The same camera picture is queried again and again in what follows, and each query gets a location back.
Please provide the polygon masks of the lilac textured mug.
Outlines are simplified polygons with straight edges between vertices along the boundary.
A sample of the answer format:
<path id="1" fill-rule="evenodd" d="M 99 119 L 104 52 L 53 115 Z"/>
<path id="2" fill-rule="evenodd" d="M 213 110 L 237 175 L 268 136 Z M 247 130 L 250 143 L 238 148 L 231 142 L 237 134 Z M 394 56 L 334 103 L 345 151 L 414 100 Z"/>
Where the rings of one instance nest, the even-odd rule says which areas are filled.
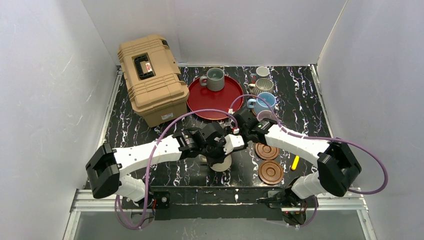
<path id="1" fill-rule="evenodd" d="M 278 118 L 276 117 L 275 113 L 270 110 L 262 110 L 260 111 L 256 116 L 258 121 L 262 121 L 263 119 L 267 118 L 273 121 L 278 121 Z"/>

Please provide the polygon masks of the light blue textured mug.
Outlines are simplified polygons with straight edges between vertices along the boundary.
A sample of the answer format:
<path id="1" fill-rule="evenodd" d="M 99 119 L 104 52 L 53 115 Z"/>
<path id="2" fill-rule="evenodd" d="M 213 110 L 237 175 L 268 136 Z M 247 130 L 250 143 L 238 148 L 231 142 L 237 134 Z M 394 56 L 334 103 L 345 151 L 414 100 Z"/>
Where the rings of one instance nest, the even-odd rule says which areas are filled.
<path id="1" fill-rule="evenodd" d="M 265 110 L 274 112 L 276 103 L 277 99 L 272 93 L 262 92 L 257 95 L 256 98 L 249 99 L 246 106 L 248 109 L 251 109 L 255 115 L 258 115 Z"/>

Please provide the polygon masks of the cream yellow mug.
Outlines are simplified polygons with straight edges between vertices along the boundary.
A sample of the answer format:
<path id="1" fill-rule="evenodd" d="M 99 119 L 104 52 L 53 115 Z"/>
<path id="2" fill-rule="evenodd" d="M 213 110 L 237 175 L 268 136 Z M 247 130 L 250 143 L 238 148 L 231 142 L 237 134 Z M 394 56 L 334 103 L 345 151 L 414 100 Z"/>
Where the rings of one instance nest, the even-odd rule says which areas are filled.
<path id="1" fill-rule="evenodd" d="M 210 165 L 209 167 L 215 172 L 225 172 L 231 167 L 231 165 L 232 156 L 228 155 L 224 158 L 222 163 L 215 163 L 213 165 Z"/>

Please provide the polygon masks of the brown wooden coaster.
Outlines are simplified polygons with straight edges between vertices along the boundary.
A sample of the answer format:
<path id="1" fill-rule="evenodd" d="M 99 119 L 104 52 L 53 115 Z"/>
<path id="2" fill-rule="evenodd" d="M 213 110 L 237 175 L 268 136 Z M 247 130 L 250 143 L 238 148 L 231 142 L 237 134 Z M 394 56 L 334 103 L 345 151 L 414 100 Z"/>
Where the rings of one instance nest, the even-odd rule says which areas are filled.
<path id="1" fill-rule="evenodd" d="M 268 146 L 262 143 L 256 143 L 254 150 L 257 156 L 262 160 L 274 160 L 280 154 L 279 148 Z"/>

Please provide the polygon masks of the grey ribbed mug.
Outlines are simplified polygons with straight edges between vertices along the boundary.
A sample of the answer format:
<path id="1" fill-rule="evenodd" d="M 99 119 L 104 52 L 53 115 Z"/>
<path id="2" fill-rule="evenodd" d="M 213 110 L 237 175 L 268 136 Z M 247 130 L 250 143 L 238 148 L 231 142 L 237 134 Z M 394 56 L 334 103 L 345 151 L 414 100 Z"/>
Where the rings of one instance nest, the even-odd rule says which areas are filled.
<path id="1" fill-rule="evenodd" d="M 247 86 L 247 92 L 251 95 L 258 96 L 261 93 L 272 93 L 275 84 L 268 78 L 260 78 L 255 83 Z"/>

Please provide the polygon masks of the grey printed mug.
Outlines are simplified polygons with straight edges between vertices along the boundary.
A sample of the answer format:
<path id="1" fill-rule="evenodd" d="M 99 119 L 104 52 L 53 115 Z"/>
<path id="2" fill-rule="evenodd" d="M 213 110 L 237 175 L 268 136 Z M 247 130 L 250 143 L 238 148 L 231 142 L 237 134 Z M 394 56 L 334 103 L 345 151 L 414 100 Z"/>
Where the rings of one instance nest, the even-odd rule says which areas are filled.
<path id="1" fill-rule="evenodd" d="M 266 78 L 270 74 L 270 70 L 266 66 L 259 66 L 250 73 L 250 82 L 254 84 L 257 80 Z"/>

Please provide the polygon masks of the sage green mug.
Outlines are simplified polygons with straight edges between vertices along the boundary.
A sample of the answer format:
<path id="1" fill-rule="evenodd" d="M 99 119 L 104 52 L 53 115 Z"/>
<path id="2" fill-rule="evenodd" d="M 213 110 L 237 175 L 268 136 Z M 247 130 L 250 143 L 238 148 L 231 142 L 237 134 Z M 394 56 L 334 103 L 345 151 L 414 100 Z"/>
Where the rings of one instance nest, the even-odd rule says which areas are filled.
<path id="1" fill-rule="evenodd" d="M 210 68 L 206 75 L 199 78 L 199 84 L 210 91 L 219 92 L 225 87 L 225 73 L 220 68 Z"/>

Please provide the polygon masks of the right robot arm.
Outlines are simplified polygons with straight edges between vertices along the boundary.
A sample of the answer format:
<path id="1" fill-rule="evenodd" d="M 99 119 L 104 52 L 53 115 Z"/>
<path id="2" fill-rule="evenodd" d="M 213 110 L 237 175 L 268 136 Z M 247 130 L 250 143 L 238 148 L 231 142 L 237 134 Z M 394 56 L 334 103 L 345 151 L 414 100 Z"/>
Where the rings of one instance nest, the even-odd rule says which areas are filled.
<path id="1" fill-rule="evenodd" d="M 232 116 L 245 143 L 261 143 L 286 150 L 317 167 L 316 172 L 293 180 L 286 189 L 287 195 L 297 199 L 324 193 L 343 197 L 362 171 L 349 144 L 340 139 L 303 135 L 272 119 L 259 121 L 246 108 L 237 110 Z"/>

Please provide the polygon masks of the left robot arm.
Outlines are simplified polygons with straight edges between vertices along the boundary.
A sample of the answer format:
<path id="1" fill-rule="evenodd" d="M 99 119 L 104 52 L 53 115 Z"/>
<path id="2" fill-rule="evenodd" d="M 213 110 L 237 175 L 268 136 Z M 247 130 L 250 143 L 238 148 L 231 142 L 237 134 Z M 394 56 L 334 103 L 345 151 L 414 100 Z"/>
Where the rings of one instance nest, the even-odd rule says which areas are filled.
<path id="1" fill-rule="evenodd" d="M 135 202 L 145 199 L 149 180 L 131 177 L 151 165 L 204 156 L 210 166 L 223 165 L 243 141 L 231 128 L 212 122 L 203 128 L 192 127 L 156 141 L 131 147 L 98 147 L 85 165 L 92 196 L 104 199 L 120 195 Z"/>

